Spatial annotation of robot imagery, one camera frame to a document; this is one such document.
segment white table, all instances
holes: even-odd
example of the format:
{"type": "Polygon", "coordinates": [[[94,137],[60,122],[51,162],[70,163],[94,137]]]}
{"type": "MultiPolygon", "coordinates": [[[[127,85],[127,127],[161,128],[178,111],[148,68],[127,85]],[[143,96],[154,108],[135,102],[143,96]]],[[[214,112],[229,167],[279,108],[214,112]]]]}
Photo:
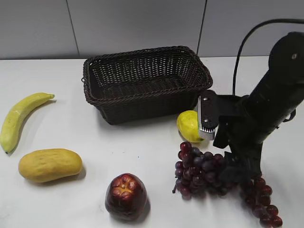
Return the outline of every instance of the white table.
{"type": "MultiPolygon", "coordinates": [[[[267,70],[267,57],[241,59],[237,95],[249,94],[267,70]]],[[[234,57],[203,58],[219,94],[230,94],[234,57]]],[[[183,201],[172,194],[174,164],[182,139],[176,116],[110,126],[89,105],[81,82],[84,60],[0,61],[0,123],[20,99],[35,93],[56,95],[26,122],[16,151],[0,152],[0,228],[130,227],[105,209],[105,191],[117,175],[130,172],[145,184],[151,202],[146,220],[135,227],[243,228],[258,219],[241,207],[237,195],[183,201]],[[83,159],[86,176],[35,185],[18,173],[22,156],[38,149],[67,148],[83,159]]],[[[262,171],[273,187],[284,227],[301,227],[304,205],[304,105],[265,141],[262,171]]],[[[203,143],[202,150],[221,152],[203,143]]]]}

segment mango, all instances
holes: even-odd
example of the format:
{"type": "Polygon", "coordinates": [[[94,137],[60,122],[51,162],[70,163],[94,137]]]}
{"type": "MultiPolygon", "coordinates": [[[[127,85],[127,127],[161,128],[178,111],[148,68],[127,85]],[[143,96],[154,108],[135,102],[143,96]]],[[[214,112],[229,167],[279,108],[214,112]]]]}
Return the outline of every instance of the mango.
{"type": "Polygon", "coordinates": [[[79,174],[82,160],[77,153],[67,149],[46,149],[23,156],[18,169],[25,179],[44,183],[79,174]]]}

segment wicker basket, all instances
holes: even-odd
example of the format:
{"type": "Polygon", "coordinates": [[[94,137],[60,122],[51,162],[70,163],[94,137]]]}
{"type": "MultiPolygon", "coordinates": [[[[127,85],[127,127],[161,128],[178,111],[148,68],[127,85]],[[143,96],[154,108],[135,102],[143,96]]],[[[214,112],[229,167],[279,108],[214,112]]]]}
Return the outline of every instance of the wicker basket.
{"type": "Polygon", "coordinates": [[[212,86],[208,69],[188,47],[160,47],[89,58],[84,93],[109,124],[193,109],[212,86]]]}

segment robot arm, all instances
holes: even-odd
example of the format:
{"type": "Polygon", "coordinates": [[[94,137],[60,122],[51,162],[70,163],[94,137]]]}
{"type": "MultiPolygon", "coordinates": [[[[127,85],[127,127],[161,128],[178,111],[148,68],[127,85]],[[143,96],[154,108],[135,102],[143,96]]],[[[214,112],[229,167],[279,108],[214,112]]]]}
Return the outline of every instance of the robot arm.
{"type": "Polygon", "coordinates": [[[223,181],[259,176],[263,141],[281,122],[291,120],[304,100],[304,33],[281,38],[271,50],[268,65],[250,95],[217,95],[207,90],[199,97],[200,136],[214,139],[218,148],[229,146],[232,152],[225,152],[228,167],[220,175],[223,181]]]}

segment banana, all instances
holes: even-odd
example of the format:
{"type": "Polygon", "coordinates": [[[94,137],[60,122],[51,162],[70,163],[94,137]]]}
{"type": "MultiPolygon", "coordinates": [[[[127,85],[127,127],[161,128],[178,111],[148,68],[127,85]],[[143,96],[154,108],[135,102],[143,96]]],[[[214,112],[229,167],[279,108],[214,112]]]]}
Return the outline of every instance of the banana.
{"type": "Polygon", "coordinates": [[[17,146],[20,127],[28,114],[54,97],[53,94],[36,93],[24,98],[12,107],[4,120],[0,134],[0,144],[5,153],[12,152],[17,146]]]}

